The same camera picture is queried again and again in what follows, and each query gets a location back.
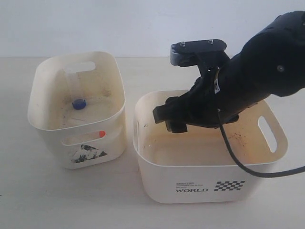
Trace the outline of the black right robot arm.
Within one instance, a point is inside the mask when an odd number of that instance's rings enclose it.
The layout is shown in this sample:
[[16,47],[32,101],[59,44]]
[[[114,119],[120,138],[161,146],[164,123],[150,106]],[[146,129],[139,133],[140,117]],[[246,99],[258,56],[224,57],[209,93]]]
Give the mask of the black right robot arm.
[[200,76],[182,95],[156,106],[156,124],[183,133],[187,127],[219,128],[265,98],[286,97],[305,87],[305,13],[287,12],[255,34],[229,57],[220,39],[171,45],[174,66],[196,66]]

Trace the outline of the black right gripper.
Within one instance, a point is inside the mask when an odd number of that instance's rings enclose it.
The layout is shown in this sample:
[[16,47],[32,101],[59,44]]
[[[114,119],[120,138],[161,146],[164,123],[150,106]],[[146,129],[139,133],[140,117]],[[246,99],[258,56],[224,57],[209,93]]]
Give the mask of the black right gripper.
[[154,122],[165,122],[167,131],[174,134],[186,133],[187,125],[218,128],[219,121],[235,123],[240,113],[239,93],[239,77],[199,77],[188,92],[156,106]]

